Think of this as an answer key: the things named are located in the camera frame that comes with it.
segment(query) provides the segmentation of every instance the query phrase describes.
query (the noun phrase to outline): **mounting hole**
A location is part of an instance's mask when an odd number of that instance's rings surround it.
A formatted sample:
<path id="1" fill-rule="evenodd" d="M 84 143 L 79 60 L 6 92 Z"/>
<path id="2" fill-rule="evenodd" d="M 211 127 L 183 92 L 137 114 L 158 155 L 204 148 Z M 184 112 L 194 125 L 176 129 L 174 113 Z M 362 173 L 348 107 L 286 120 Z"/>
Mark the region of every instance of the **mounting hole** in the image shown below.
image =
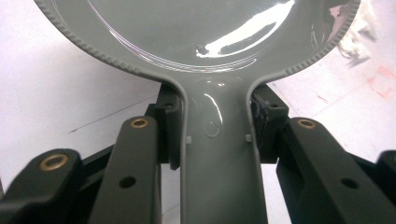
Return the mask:
<path id="1" fill-rule="evenodd" d="M 341 179 L 341 183 L 350 189 L 357 189 L 359 187 L 358 183 L 356 183 L 356 181 L 354 181 L 353 179 L 350 178 L 342 178 Z"/>
<path id="2" fill-rule="evenodd" d="M 149 121 L 147 119 L 134 119 L 131 122 L 133 128 L 144 128 L 148 126 Z"/>
<path id="3" fill-rule="evenodd" d="M 300 126 L 306 128 L 306 129 L 314 129 L 316 124 L 314 122 L 312 122 L 311 120 L 308 119 L 299 119 L 298 123 L 300 124 Z"/>
<path id="4" fill-rule="evenodd" d="M 64 166 L 68 160 L 69 157 L 65 154 L 50 155 L 42 162 L 40 162 L 40 170 L 42 171 L 56 170 Z"/>
<path id="5" fill-rule="evenodd" d="M 120 187 L 122 189 L 128 189 L 131 186 L 133 186 L 135 183 L 136 183 L 136 179 L 134 179 L 132 176 L 127 176 L 120 181 Z"/>
<path id="6" fill-rule="evenodd" d="M 173 104 L 166 104 L 165 105 L 165 109 L 172 109 L 173 108 Z"/>

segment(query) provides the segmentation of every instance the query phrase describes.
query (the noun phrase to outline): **screw hole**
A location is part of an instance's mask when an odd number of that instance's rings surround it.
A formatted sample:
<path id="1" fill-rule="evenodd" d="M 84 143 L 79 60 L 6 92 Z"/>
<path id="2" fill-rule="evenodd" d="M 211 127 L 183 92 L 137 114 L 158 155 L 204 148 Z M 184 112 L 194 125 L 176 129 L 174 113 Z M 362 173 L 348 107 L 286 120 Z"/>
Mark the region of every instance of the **screw hole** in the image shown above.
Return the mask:
<path id="1" fill-rule="evenodd" d="M 68 160 L 68 156 L 64 154 L 51 155 L 44 159 L 42 162 L 40 162 L 40 169 L 42 171 L 56 170 L 67 164 Z"/>
<path id="2" fill-rule="evenodd" d="M 132 176 L 127 176 L 120 181 L 120 187 L 122 189 L 128 189 L 131 186 L 133 186 L 135 183 L 136 183 L 136 179 L 134 179 Z"/>
<path id="3" fill-rule="evenodd" d="M 131 126 L 133 128 L 144 128 L 146 126 L 148 126 L 149 121 L 147 119 L 134 119 L 131 122 Z"/>
<path id="4" fill-rule="evenodd" d="M 350 189 L 357 189 L 359 187 L 358 183 L 356 183 L 353 179 L 342 178 L 341 183 Z"/>
<path id="5" fill-rule="evenodd" d="M 300 119 L 298 121 L 298 123 L 300 124 L 300 126 L 306 128 L 306 129 L 314 129 L 316 126 L 314 122 L 312 122 L 311 120 L 308 120 L 308 119 Z"/>

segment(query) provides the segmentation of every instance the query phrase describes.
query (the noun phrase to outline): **glossy surface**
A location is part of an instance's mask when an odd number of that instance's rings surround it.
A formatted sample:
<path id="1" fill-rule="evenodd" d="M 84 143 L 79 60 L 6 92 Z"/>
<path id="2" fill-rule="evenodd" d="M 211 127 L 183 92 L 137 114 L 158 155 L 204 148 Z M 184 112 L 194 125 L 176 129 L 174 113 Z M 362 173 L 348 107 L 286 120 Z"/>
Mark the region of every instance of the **glossy surface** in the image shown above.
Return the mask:
<path id="1" fill-rule="evenodd" d="M 36 2 L 92 56 L 179 90 L 186 108 L 184 223 L 264 222 L 249 95 L 258 83 L 291 75 L 324 56 L 347 30 L 359 3 Z"/>

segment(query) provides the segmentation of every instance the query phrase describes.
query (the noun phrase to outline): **white surface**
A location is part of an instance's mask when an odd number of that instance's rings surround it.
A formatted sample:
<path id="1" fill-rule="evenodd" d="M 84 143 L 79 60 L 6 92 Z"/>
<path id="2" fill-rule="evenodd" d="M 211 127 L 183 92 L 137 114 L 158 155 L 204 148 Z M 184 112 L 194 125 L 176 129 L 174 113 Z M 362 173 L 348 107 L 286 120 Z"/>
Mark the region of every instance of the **white surface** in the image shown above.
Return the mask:
<path id="1" fill-rule="evenodd" d="M 78 49 L 33 1 L 0 3 L 0 178 L 7 189 L 44 151 L 70 147 L 85 158 L 112 145 L 123 121 L 155 102 L 160 84 Z M 303 72 L 269 84 L 290 106 L 291 117 L 322 122 L 346 150 L 369 161 L 396 148 L 396 2 L 373 5 L 378 40 L 364 42 L 371 60 L 349 67 L 334 50 Z M 270 223 L 289 223 L 275 166 L 262 168 Z M 163 169 L 165 223 L 177 222 L 178 175 Z"/>

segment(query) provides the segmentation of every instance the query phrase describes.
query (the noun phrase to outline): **brass insert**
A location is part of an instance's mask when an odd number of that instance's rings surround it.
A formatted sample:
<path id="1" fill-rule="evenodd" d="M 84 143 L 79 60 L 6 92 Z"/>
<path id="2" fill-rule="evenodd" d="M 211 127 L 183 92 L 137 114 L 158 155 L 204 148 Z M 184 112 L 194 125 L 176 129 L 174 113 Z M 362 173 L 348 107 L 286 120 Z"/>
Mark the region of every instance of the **brass insert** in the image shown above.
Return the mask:
<path id="1" fill-rule="evenodd" d="M 42 162 L 40 162 L 40 169 L 42 171 L 53 171 L 64 166 L 69 158 L 64 154 L 50 155 Z"/>
<path id="2" fill-rule="evenodd" d="M 149 121 L 147 119 L 134 119 L 131 122 L 131 126 L 133 128 L 144 128 L 149 125 Z"/>
<path id="3" fill-rule="evenodd" d="M 306 129 L 314 129 L 317 125 L 308 119 L 299 119 L 298 124 Z"/>

